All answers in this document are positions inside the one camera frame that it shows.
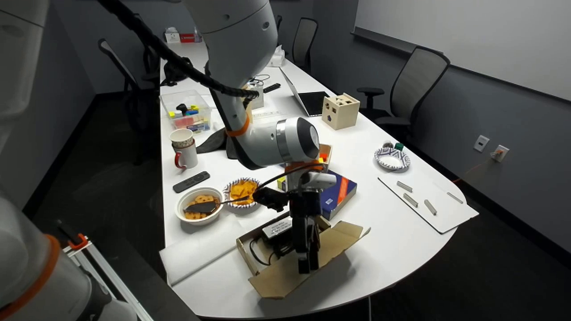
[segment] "white cube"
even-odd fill
[[[322,120],[336,131],[354,127],[358,124],[361,102],[347,94],[327,97],[324,101]]]

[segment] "wall outlet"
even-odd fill
[[[486,149],[488,143],[490,143],[490,138],[479,136],[479,140],[475,143],[475,151],[482,154],[482,151]]]
[[[493,161],[504,163],[506,156],[511,152],[511,149],[498,145],[497,151],[491,154]]]

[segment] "white table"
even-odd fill
[[[174,45],[181,56],[190,58],[197,69],[204,69],[208,53],[204,45]],[[295,65],[288,63],[284,72],[304,92],[329,92],[318,81],[304,74]],[[283,76],[275,69],[267,69],[263,74],[270,76],[267,86],[283,83]],[[163,88],[163,95],[181,90],[195,90],[202,99],[215,108],[215,102],[206,88],[193,81],[184,81],[177,88]],[[300,110],[291,99],[288,86],[267,97],[270,111],[284,117],[299,117]],[[324,272],[316,272],[306,284],[302,284],[286,300],[261,300],[250,286],[250,270],[243,263],[238,250],[233,250],[218,261],[208,265],[199,274],[184,279],[174,286],[176,293],[192,308],[192,311],[204,318],[286,318],[318,313],[331,308],[340,308],[374,293],[379,293],[402,279],[409,277],[424,265],[427,265],[454,236],[456,231],[441,236],[429,227],[416,213],[411,211],[400,199],[397,199],[377,177],[381,170],[374,163],[374,154],[386,143],[395,142],[365,117],[359,117],[358,126],[345,131],[333,131],[320,118],[311,118],[316,126],[322,143],[333,145],[331,168],[350,177],[359,184],[358,195],[334,218],[333,224],[343,220],[370,227],[372,233],[361,240],[345,258],[334,261]],[[181,172],[174,167],[174,152],[170,147],[170,122],[161,113],[163,135],[163,197],[165,197],[165,245],[174,247],[181,242],[200,240],[218,234],[234,236],[249,233],[261,224],[277,217],[268,209],[259,209],[249,217],[238,217],[224,211],[222,218],[200,229],[181,225],[174,215],[179,195],[174,193],[174,184],[208,170],[213,177],[200,186],[215,186],[224,190],[229,183],[242,177],[254,177],[267,181],[283,174],[281,167],[270,167],[258,172],[249,172],[238,161],[229,161],[225,152],[213,152],[199,156],[199,167],[190,172]],[[211,133],[197,136],[199,143],[209,138]],[[450,192],[465,201],[465,195],[449,183],[441,174],[431,168],[425,161],[409,152],[411,170],[402,179],[413,186],[424,186],[427,176],[443,192]]]

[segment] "white cup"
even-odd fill
[[[181,170],[195,168],[199,165],[197,143],[193,133],[188,129],[177,129],[172,135],[172,145],[176,151],[176,167]]]

